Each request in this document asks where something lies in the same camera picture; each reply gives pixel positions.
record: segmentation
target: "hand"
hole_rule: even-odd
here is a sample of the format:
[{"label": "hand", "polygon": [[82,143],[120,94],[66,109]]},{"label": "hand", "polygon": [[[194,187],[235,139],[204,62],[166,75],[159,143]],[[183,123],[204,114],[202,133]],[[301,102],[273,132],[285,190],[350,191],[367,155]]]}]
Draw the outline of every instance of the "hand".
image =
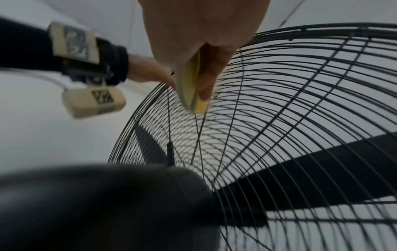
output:
[{"label": "hand", "polygon": [[197,89],[211,96],[216,78],[235,51],[255,34],[270,0],[138,0],[154,58],[165,65],[188,61],[198,50]]},{"label": "hand", "polygon": [[170,75],[171,68],[159,64],[150,57],[129,55],[127,78],[136,82],[164,82],[175,89],[174,78]]}]

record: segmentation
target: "black wire grill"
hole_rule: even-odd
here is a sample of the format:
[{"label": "black wire grill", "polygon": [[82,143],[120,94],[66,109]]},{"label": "black wire grill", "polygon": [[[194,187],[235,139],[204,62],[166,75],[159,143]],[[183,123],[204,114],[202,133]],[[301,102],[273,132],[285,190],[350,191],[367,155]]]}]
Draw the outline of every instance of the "black wire grill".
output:
[{"label": "black wire grill", "polygon": [[[171,140],[175,164],[197,172],[217,191],[259,170],[283,168],[286,161],[342,145],[357,158],[356,166],[381,180],[391,196],[374,198],[368,192],[371,184],[333,155],[334,170],[349,176],[365,200],[330,206],[327,197],[319,196],[322,207],[307,203],[301,209],[277,210],[275,205],[266,211],[268,227],[223,227],[220,249],[395,250],[397,182],[392,181],[397,176],[378,172],[373,158],[388,160],[394,174],[396,82],[397,25],[324,24],[259,33],[219,77],[206,114],[187,112],[177,94],[160,84],[132,115],[109,162],[145,164],[134,132],[139,124],[164,151]],[[386,145],[368,140],[379,135],[388,137]],[[357,154],[348,145],[360,140],[370,151]],[[332,182],[331,192],[346,193],[319,163],[297,165],[325,173],[323,180],[301,173],[312,189]],[[293,179],[282,183],[276,174],[273,179],[282,190],[290,186],[300,191],[302,186]],[[265,189],[266,184],[255,193]]]}]

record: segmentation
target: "fan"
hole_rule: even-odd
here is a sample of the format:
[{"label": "fan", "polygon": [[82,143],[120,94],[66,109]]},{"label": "fan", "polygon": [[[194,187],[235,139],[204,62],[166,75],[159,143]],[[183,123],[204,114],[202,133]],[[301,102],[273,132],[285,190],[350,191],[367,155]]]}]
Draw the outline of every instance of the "fan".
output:
[{"label": "fan", "polygon": [[212,191],[221,250],[394,250],[396,70],[397,25],[259,33],[205,114],[157,86],[109,162],[195,172]]},{"label": "fan", "polygon": [[397,246],[397,25],[257,34],[205,114],[159,84],[107,165],[0,176],[1,250]]}]

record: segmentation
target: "cable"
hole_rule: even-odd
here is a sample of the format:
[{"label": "cable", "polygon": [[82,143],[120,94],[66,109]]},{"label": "cable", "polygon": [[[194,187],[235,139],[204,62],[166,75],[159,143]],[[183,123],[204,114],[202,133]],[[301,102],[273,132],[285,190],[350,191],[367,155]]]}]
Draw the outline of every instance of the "cable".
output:
[{"label": "cable", "polygon": [[50,77],[43,76],[43,75],[40,75],[40,74],[35,74],[35,73],[32,73],[32,72],[28,72],[28,71],[25,71],[25,70],[8,69],[8,68],[1,68],[1,67],[0,67],[0,72],[21,73],[21,74],[25,74],[25,75],[27,75],[27,76],[31,76],[31,77],[33,77],[33,78],[35,78],[35,79],[41,79],[41,80],[44,80],[44,81],[53,83],[54,85],[56,85],[56,86],[62,88],[63,90],[67,90],[67,89],[68,89],[68,87],[67,87],[64,83],[62,83],[61,81],[58,81],[58,80],[56,80],[56,79],[52,79],[52,78],[50,78]]}]

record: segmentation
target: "black sleeve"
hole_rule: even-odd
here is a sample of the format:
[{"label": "black sleeve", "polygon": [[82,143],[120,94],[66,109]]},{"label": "black sleeve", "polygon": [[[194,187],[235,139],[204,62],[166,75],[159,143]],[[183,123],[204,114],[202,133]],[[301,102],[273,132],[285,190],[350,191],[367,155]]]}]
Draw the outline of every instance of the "black sleeve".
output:
[{"label": "black sleeve", "polygon": [[[53,55],[52,41],[46,30],[0,17],[0,67],[63,72],[62,58]],[[128,53],[104,39],[97,39],[101,63],[114,73],[106,82],[117,85],[128,73]]]}]

